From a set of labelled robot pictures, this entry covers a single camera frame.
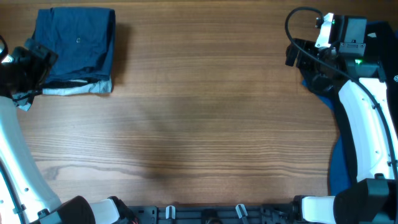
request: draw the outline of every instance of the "table surface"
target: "table surface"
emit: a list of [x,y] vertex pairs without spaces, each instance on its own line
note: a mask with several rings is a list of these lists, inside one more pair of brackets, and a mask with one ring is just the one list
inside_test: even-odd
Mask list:
[[[235,205],[328,194],[338,129],[284,65],[285,17],[313,6],[396,29],[397,1],[106,1],[0,4],[0,34],[12,49],[32,35],[38,9],[116,10],[113,92],[39,96],[18,111],[62,201]],[[315,40],[316,16],[294,16],[292,34]]]

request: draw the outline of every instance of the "green light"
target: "green light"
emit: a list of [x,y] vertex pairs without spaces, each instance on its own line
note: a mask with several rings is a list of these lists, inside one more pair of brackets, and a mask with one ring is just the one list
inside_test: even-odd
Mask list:
[[363,61],[361,59],[355,59],[355,63],[357,63],[358,65],[360,65]]

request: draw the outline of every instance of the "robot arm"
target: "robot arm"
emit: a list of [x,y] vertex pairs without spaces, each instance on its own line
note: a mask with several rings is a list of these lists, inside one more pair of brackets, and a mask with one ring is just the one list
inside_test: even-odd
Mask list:
[[13,93],[36,90],[44,82],[57,56],[29,39],[10,56],[0,52],[0,213],[3,223],[114,223],[123,210],[116,197],[89,204],[83,197],[61,203],[42,177],[22,135]]
[[[329,98],[336,109],[353,183],[352,188],[336,197],[296,198],[301,220],[319,223],[393,223],[396,220],[396,166],[392,157],[397,154],[398,140],[389,112],[389,105],[396,101],[393,98],[387,101],[387,87],[394,86],[391,82],[398,71],[397,40],[388,32],[389,26],[386,29],[385,24],[374,24],[369,31],[366,24],[363,17],[329,13],[323,20],[317,18],[316,27],[321,31],[316,43],[294,40],[316,59],[336,68],[334,70],[298,52],[294,44],[287,49],[286,65],[293,66],[297,57],[296,67],[308,89]],[[385,42],[392,43],[390,49],[385,49]],[[379,105],[359,85],[335,70],[342,70],[360,82]],[[380,111],[387,127],[383,125]]]

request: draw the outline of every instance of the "black joint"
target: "black joint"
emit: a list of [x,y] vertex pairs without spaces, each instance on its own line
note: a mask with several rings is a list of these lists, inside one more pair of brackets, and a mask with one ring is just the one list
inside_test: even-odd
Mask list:
[[39,212],[37,212],[37,216],[39,217],[39,219],[40,218],[44,218],[44,217],[46,217],[47,215],[50,215],[50,212],[49,212],[49,210],[48,209],[43,209],[43,210],[41,210],[41,211],[39,211]]
[[137,223],[136,215],[134,214],[134,212],[132,212],[132,210],[130,208],[128,208],[124,204],[124,202],[122,200],[118,199],[115,196],[111,196],[108,198],[111,199],[114,202],[114,204],[116,205],[116,208],[118,209],[118,212],[119,212],[120,219],[127,218],[130,222],[134,221]]
[[380,108],[380,103],[377,103],[376,105],[373,105],[372,108],[373,109]]
[[395,160],[395,161],[388,161],[387,162],[387,165],[390,167],[391,165],[393,165],[393,166],[397,166],[397,163],[398,163],[398,160]]
[[385,179],[384,174],[375,174],[375,175],[374,175],[374,178],[375,178],[375,179],[379,179],[379,180]]
[[26,206],[24,204],[21,205],[21,209],[19,210],[18,208],[14,208],[12,209],[12,211],[14,212],[14,214],[22,214],[22,212],[24,212],[24,210],[26,210]]
[[321,29],[322,24],[323,24],[323,18],[317,18],[317,23],[315,24],[315,27],[317,29]]

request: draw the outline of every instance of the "black clamp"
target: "black clamp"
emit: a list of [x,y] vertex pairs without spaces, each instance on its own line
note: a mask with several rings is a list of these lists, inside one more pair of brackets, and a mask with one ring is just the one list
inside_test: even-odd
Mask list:
[[249,224],[248,221],[248,211],[246,211],[246,207],[244,204],[239,204],[235,207],[236,213],[238,214],[238,217],[240,220],[242,220],[243,224]]
[[315,28],[321,29],[323,24],[323,18],[317,18],[317,22],[315,23]]
[[395,160],[394,162],[393,162],[393,161],[388,161],[388,162],[387,162],[387,165],[388,165],[388,166],[393,165],[394,167],[396,167],[397,164],[398,164],[398,160]]
[[166,207],[166,219],[169,220],[170,224],[175,223],[175,207],[173,205]]
[[375,105],[372,105],[372,109],[380,108],[380,103],[376,103]]
[[122,200],[118,199],[116,196],[110,196],[108,198],[111,199],[116,205],[121,220],[127,218],[129,222],[138,224],[138,218],[136,217],[134,212],[132,212],[132,210],[124,204]]
[[23,214],[25,210],[26,210],[26,206],[24,204],[22,204],[21,208],[13,208],[12,212],[14,212],[14,214],[18,215],[18,214]]

